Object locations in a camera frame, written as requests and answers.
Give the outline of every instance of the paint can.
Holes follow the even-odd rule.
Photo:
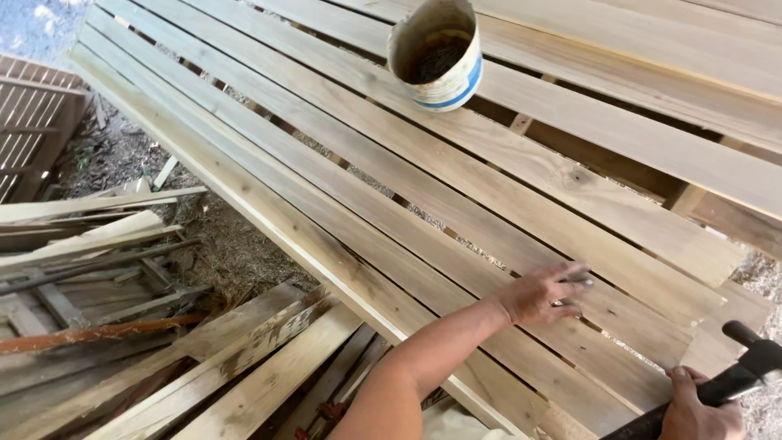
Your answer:
[[[391,73],[432,112],[459,108],[483,73],[478,20],[467,0],[427,0],[391,30]]]

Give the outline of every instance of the human arm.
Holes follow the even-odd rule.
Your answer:
[[[584,292],[588,270],[580,263],[538,269],[421,328],[372,370],[331,439],[421,438],[421,400],[497,331],[580,315],[575,305],[551,304]]]
[[[708,377],[688,366],[677,366],[669,374],[673,400],[662,421],[659,440],[743,440],[741,404],[731,401],[719,408],[698,400],[697,386]]]

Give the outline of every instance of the hammer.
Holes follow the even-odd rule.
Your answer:
[[[721,406],[731,399],[768,383],[772,373],[782,370],[782,347],[762,339],[738,321],[728,321],[723,333],[748,348],[734,365],[698,386],[698,398],[707,406]],[[671,402],[664,403],[629,422],[601,440],[651,440],[662,433],[662,419]]]

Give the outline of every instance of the orange pole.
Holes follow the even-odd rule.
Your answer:
[[[174,318],[155,319],[153,321],[134,321],[133,323],[90,327],[82,330],[62,330],[57,333],[42,334],[40,336],[17,337],[0,341],[0,355],[47,350],[61,345],[94,341],[104,337],[123,337],[148,331],[165,330],[171,327],[197,323],[204,318],[206,318],[206,313],[193,313],[175,316]]]

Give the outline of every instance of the human hand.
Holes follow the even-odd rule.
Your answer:
[[[662,421],[659,440],[743,440],[741,405],[731,401],[719,408],[698,400],[696,387],[708,377],[689,366],[674,367],[669,374],[673,400]]]
[[[487,301],[495,301],[507,314],[509,324],[552,323],[566,316],[580,316],[581,309],[568,298],[585,292],[593,281],[583,263],[565,261],[549,265],[500,288]],[[564,305],[554,306],[560,300]]]

